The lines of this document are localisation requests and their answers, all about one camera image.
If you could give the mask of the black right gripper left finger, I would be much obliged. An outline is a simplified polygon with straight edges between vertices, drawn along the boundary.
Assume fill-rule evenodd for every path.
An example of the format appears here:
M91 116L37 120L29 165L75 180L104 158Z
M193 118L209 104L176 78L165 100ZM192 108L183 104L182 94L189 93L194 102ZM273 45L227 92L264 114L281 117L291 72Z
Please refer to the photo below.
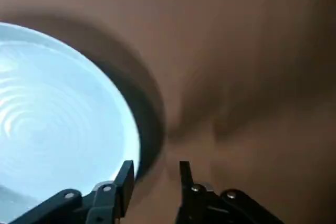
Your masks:
M119 223L125 217L135 185L134 163L124 161L115 180L83 196L65 189L11 223Z

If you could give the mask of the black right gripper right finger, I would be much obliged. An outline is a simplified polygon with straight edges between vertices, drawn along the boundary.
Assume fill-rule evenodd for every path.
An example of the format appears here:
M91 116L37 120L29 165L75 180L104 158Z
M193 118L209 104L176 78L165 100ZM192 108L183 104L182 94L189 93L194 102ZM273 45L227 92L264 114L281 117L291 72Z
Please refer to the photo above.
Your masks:
M228 189L220 195L193 180L190 162L180 161L182 201L176 223L283 224L241 190Z

